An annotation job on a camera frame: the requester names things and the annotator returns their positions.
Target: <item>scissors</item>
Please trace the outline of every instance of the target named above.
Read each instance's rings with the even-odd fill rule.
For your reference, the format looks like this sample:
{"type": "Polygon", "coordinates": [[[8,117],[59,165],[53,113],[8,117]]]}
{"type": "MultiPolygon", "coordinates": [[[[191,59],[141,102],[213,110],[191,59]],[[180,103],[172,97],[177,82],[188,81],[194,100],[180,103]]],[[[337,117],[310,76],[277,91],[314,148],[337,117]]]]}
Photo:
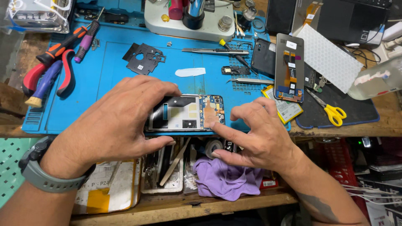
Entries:
{"type": "Polygon", "coordinates": [[[342,119],[346,118],[346,113],[339,107],[332,107],[331,105],[326,104],[322,101],[318,96],[316,96],[313,92],[306,89],[308,93],[324,108],[324,111],[327,112],[329,121],[334,126],[341,126],[343,121],[342,119]]]}

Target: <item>wrist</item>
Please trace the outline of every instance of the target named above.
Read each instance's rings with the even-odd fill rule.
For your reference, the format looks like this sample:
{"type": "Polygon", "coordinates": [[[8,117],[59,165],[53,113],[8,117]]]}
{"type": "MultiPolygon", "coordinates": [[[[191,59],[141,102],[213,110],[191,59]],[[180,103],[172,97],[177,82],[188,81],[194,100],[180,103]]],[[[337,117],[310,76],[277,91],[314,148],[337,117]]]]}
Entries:
{"type": "Polygon", "coordinates": [[[74,159],[72,150],[66,150],[57,143],[50,145],[40,161],[40,166],[47,174],[59,179],[75,179],[82,176],[91,163],[84,163],[74,159]]]}
{"type": "Polygon", "coordinates": [[[310,163],[310,159],[304,154],[304,152],[294,145],[290,152],[289,160],[287,161],[287,167],[284,167],[284,169],[278,173],[282,177],[302,176],[309,170],[310,163]]]}

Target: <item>yellow screwdriver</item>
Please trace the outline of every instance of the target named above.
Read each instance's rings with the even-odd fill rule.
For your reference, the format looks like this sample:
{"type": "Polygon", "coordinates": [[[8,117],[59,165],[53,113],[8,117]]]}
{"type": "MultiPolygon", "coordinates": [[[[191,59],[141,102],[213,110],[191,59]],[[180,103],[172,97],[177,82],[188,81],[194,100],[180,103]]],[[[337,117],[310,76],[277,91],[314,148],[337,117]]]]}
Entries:
{"type": "MultiPolygon", "coordinates": [[[[219,42],[219,44],[222,45],[223,47],[225,47],[225,49],[232,50],[232,48],[230,48],[230,46],[229,46],[223,39],[219,42]]],[[[258,73],[255,72],[255,71],[250,67],[250,65],[246,62],[246,60],[245,60],[243,57],[241,57],[241,56],[239,56],[239,55],[235,55],[234,57],[236,57],[236,59],[237,59],[238,61],[240,61],[240,63],[242,63],[244,66],[248,67],[252,72],[254,72],[254,74],[258,75],[258,73]]]]}

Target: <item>gray watch strap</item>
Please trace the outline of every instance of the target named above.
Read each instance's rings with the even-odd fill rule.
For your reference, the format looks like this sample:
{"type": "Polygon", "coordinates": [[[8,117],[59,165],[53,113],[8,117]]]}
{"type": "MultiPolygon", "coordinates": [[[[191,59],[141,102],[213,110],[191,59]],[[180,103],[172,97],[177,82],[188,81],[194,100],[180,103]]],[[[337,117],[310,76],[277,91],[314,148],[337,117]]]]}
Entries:
{"type": "Polygon", "coordinates": [[[87,179],[86,175],[76,179],[58,179],[52,177],[41,169],[37,161],[29,161],[23,172],[23,176],[35,187],[51,193],[64,193],[79,189],[87,179]]]}

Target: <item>pliers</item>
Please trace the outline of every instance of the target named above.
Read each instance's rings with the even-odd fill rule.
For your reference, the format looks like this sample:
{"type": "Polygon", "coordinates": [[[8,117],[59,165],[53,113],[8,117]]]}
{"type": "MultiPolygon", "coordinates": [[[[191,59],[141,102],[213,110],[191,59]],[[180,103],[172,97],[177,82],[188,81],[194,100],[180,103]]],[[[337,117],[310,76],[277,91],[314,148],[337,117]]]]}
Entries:
{"type": "MultiPolygon", "coordinates": [[[[75,77],[71,64],[71,60],[74,57],[75,52],[72,49],[68,49],[63,52],[62,61],[64,66],[64,71],[66,76],[64,77],[64,81],[61,86],[58,88],[56,94],[59,97],[67,97],[75,87],[75,77]]],[[[23,92],[27,97],[31,97],[35,92],[39,92],[36,90],[39,78],[41,75],[47,70],[47,66],[44,63],[39,63],[33,69],[31,69],[23,80],[23,92]]],[[[48,89],[49,86],[43,86],[41,89],[48,89]]]]}

